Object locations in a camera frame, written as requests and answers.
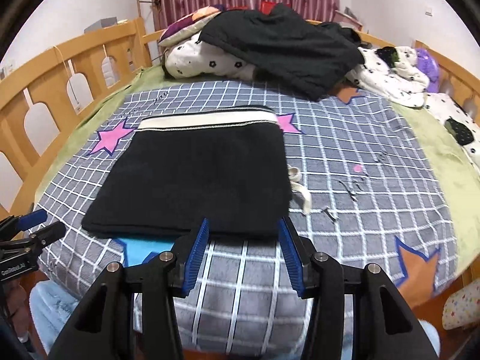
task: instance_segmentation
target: light blue jeans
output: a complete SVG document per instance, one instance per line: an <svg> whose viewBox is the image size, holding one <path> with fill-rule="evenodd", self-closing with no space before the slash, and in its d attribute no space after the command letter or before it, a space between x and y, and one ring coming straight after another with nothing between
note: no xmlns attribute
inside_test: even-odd
<svg viewBox="0 0 480 360"><path fill-rule="evenodd" d="M30 311L38 336L47 353L59 335L78 300L51 280L37 283L30 293ZM436 329L426 321L420 321L437 355L440 354L440 338ZM352 358L352 346L346 344L342 350L342 360Z"/></svg>

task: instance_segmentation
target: wooden headboard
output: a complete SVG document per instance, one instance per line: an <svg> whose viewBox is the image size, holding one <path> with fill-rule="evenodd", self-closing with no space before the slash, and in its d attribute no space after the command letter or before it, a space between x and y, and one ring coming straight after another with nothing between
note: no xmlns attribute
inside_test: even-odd
<svg viewBox="0 0 480 360"><path fill-rule="evenodd" d="M6 210L0 205L0 219L28 211L42 177L73 129L102 98L129 83L139 68L152 66L147 43L159 39L162 33L163 30L146 34L143 19L139 17L50 48L0 81L0 152L6 156L22 181L11 208ZM372 35L363 32L360 35L364 41L377 47L393 46ZM474 95L480 108L479 79L423 43L416 42L416 47L425 47L436 58L442 69L442 77L450 79L455 88L455 100L462 104ZM106 55L115 59L119 73L119 81L110 87L107 87L101 69ZM129 58L134 69L131 69ZM75 73L82 73L86 77L94 99L79 113L75 112L66 90L70 76L65 64L69 61ZM29 110L23 94L25 89L33 104L44 103L47 106L59 131L42 154L35 150L25 131L24 121ZM3 177L5 175L1 174L0 186Z"/></svg>

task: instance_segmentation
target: plaid blanket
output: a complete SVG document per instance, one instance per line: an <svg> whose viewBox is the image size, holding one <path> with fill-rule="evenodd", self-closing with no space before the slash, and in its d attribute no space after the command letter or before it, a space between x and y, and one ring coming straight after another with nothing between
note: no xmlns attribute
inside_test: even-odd
<svg viewBox="0 0 480 360"><path fill-rule="evenodd" d="M310 215L293 200L290 217L317 250L343 264L379 264L410 304L453 279L457 254L448 207L410 127L386 100L361 91L349 104L335 97L312 103L278 87L237 81L128 95L40 199L38 208L49 215L45 224L61 220L67 226L66 237L41 255L42 270L81 297L109 262L132 265L169 249L168 239L95 238L80 223L144 117L244 104L277 113L287 161L301 169L301 183L313 197ZM353 311L346 304L345 331L351 334ZM195 289L175 307L186 348L276 355L302 350L311 301L291 289L278 244L210 242Z"/></svg>

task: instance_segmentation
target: black folded garment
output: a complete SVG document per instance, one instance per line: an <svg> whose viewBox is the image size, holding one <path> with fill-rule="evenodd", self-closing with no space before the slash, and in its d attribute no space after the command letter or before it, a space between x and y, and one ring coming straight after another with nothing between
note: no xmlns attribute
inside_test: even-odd
<svg viewBox="0 0 480 360"><path fill-rule="evenodd" d="M255 10L222 12L199 39L255 65L310 100L327 96L345 74L364 64L360 38L336 23L312 25L283 4L269 15Z"/></svg>
<svg viewBox="0 0 480 360"><path fill-rule="evenodd" d="M282 130L262 106L141 121L82 221L96 235L275 238L291 190Z"/></svg>

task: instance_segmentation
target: gray box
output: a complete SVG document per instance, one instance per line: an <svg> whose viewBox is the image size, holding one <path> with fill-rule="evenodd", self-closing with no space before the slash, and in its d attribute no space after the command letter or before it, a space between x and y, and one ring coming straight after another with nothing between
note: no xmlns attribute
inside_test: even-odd
<svg viewBox="0 0 480 360"><path fill-rule="evenodd" d="M100 19L99 21L96 21L93 23L91 26L88 26L83 30L83 33L99 30L100 28L105 28L105 27L110 27L117 24L117 18L116 17L107 17L106 19Z"/></svg>

